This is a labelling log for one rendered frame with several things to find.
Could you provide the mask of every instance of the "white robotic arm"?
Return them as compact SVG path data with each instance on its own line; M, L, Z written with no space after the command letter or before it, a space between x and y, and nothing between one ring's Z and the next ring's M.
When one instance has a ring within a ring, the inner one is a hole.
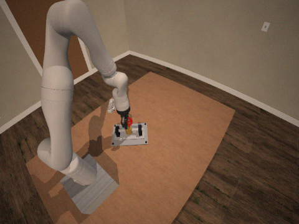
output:
M45 55L42 74L41 103L50 138L37 149L39 158L82 185L91 184L97 172L72 150L71 111L74 80L68 60L71 35L78 36L88 47L92 63L105 83L116 87L112 94L121 115L121 124L128 128L130 103L126 93L128 77L116 71L88 7L80 0L53 4L47 14Z

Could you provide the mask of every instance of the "yellow object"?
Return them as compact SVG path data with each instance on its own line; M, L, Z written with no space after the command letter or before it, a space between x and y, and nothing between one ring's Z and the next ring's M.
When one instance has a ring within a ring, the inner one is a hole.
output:
M126 129L126 134L127 135L132 134L132 126L130 126L128 129Z

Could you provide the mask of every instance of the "hardwood floor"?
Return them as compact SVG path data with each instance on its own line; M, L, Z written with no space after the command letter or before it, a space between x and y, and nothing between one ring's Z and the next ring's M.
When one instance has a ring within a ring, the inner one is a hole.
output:
M299 223L298 127L153 62L129 55L116 64L129 85L155 72L235 109L213 160L173 224ZM112 89L98 72L76 84L72 126L109 100ZM42 108L0 135L1 223L53 223L26 167L49 136Z

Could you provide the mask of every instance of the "metal plate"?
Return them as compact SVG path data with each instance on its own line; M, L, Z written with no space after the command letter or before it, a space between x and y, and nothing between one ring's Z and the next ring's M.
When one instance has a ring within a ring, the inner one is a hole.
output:
M139 136L138 125L142 125L142 135ZM115 128L119 126L120 137L115 134ZM121 124L115 124L112 132L111 146L137 146L148 144L148 125L146 123L132 124L132 134L127 135Z

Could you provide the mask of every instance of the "electrical outlet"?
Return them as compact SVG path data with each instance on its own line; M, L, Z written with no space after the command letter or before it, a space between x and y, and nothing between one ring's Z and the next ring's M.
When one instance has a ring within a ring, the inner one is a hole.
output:
M269 28L270 23L269 22L264 22L263 27L262 27L262 31L267 31Z

